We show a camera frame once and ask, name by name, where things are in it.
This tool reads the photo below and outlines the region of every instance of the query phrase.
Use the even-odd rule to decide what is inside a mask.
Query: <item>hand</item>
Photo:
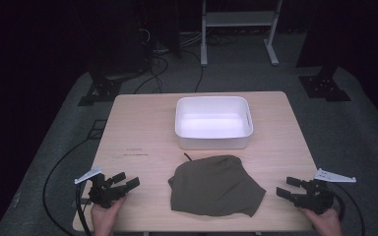
[[[113,235],[113,225],[118,218],[118,211],[124,204],[125,198],[121,198],[110,208],[103,208],[94,205],[91,209],[92,223],[94,225],[94,236]]]
[[[339,215],[333,208],[327,209],[322,214],[316,214],[313,210],[307,208],[300,208],[299,210],[311,220],[315,229],[322,236],[342,236]]]

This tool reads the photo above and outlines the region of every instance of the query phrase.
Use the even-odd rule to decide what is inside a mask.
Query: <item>white tray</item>
[[[240,96],[181,98],[175,132],[184,149],[245,148],[253,134],[247,100]]]

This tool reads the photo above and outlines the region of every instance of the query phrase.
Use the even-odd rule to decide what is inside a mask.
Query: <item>fabric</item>
[[[185,162],[168,183],[172,189],[171,209],[199,215],[240,212],[251,217],[266,193],[233,155]]]

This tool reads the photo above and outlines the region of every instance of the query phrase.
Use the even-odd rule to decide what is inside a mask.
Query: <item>floor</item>
[[[358,80],[342,68],[336,72],[334,80],[351,101],[328,102],[323,98],[309,98],[298,77],[315,75],[320,68],[295,68],[305,33],[277,33],[274,47],[280,65],[276,67],[271,65],[266,53],[265,37],[265,34],[259,33],[218,38],[228,43],[208,47],[209,65],[205,68],[198,61],[199,44],[185,47],[180,58],[173,54],[161,55],[152,60],[153,73],[157,75],[163,71],[157,79],[151,79],[153,74],[147,72],[124,82],[119,93],[285,92],[317,167],[357,179],[355,184],[342,186],[361,210],[366,235],[378,235],[376,107],[362,91]],[[91,106],[78,106],[91,85],[92,79],[85,73],[72,87],[0,223],[0,235],[84,235],[74,231],[71,226],[75,215],[73,180],[91,168],[99,140],[87,140],[87,136],[95,120],[108,118],[112,105],[112,102],[96,102]],[[342,223],[344,235],[360,235],[361,222],[351,198],[338,187],[332,188],[346,202],[346,216]],[[66,232],[50,220],[42,199],[45,199],[54,221]],[[263,232],[262,235],[316,233]]]

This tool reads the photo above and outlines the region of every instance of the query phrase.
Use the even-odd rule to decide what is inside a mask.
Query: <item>wooden table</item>
[[[200,95],[235,95],[247,99],[254,124],[247,148],[184,150],[178,146],[174,132],[176,103],[182,97]],[[187,161],[184,152],[192,159],[219,154],[240,157],[247,173],[267,191],[255,215],[211,217],[172,211],[167,180],[178,165]],[[127,180],[140,178],[141,185],[128,194],[119,212],[116,231],[263,232],[312,228],[293,203],[276,195],[276,187],[303,194],[303,189],[287,185],[286,177],[308,181],[317,170],[287,97],[281,91],[119,95],[112,106],[95,165],[102,168],[106,178],[119,172],[125,172]],[[88,181],[84,198],[89,197],[91,184]],[[92,230],[90,209],[88,206],[85,216]],[[77,215],[73,227],[83,231]]]

